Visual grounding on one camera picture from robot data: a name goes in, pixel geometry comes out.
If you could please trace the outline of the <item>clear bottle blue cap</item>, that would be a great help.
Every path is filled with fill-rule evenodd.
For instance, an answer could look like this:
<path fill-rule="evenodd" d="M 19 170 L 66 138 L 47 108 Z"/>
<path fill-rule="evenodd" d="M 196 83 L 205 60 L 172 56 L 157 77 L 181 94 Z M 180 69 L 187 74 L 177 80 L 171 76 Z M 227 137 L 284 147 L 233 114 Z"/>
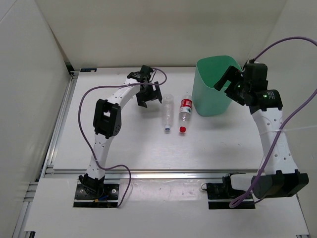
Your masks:
<path fill-rule="evenodd" d="M 165 94 L 162 101 L 162 124 L 165 133 L 170 133 L 174 119 L 174 97 L 171 94 Z"/>

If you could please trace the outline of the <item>red label bottle red cap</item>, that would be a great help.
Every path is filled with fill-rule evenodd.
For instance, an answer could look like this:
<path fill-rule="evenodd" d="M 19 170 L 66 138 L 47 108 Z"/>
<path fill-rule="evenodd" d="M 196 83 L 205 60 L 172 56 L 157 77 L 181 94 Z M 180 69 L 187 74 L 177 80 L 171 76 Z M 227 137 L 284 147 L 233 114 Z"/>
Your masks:
<path fill-rule="evenodd" d="M 185 134 L 189 127 L 192 105 L 192 96 L 189 94 L 184 95 L 179 108 L 179 132 L 181 134 Z"/>

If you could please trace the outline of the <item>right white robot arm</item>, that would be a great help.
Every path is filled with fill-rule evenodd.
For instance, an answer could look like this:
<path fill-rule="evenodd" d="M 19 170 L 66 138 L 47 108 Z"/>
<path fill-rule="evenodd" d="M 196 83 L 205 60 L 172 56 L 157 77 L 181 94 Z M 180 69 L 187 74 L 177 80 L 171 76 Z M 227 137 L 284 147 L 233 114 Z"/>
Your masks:
<path fill-rule="evenodd" d="M 232 174 L 226 177 L 223 194 L 234 198 L 244 191 L 256 198 L 291 197 L 309 183 L 306 173 L 299 172 L 289 149 L 283 129 L 288 120 L 283 119 L 283 103 L 276 89 L 268 88 L 267 66 L 263 63 L 249 63 L 244 71 L 229 66 L 214 85 L 225 89 L 228 98 L 247 106 L 258 128 L 262 143 L 264 162 L 256 176 Z"/>

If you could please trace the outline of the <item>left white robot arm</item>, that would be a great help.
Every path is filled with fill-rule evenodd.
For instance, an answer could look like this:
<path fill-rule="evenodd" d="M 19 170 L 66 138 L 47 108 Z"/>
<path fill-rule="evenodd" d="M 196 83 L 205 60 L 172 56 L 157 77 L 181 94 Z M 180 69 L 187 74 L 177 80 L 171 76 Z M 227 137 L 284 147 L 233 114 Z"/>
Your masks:
<path fill-rule="evenodd" d="M 137 98 L 140 107 L 147 107 L 148 101 L 162 101 L 160 91 L 161 83 L 154 81 L 158 68 L 143 65 L 139 71 L 127 75 L 121 85 L 110 86 L 116 91 L 107 99 L 99 99 L 96 102 L 93 128 L 95 141 L 91 144 L 84 133 L 81 124 L 81 111 L 84 101 L 81 100 L 78 109 L 78 125 L 81 134 L 91 150 L 91 161 L 83 176 L 79 177 L 84 190 L 92 198 L 100 198 L 105 195 L 105 172 L 108 170 L 106 160 L 110 145 L 121 130 L 121 111 L 133 97 Z"/>

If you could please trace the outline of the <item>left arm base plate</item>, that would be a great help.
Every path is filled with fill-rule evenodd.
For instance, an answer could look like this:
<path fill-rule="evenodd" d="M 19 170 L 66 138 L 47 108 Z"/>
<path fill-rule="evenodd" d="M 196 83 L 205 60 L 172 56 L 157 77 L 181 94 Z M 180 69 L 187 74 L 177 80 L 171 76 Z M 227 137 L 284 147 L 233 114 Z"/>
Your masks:
<path fill-rule="evenodd" d="M 74 193 L 74 208 L 116 208 L 119 202 L 120 183 L 106 180 L 97 193 L 89 191 L 79 180 Z"/>

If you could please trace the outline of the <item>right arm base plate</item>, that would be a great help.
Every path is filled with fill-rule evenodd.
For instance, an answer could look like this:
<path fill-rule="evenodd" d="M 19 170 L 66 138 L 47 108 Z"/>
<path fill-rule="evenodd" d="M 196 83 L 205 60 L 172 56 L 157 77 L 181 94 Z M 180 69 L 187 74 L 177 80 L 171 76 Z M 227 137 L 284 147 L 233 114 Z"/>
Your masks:
<path fill-rule="evenodd" d="M 227 210 L 232 200 L 243 195 L 243 190 L 233 189 L 230 181 L 220 183 L 203 183 L 201 190 L 207 193 L 209 210 Z"/>

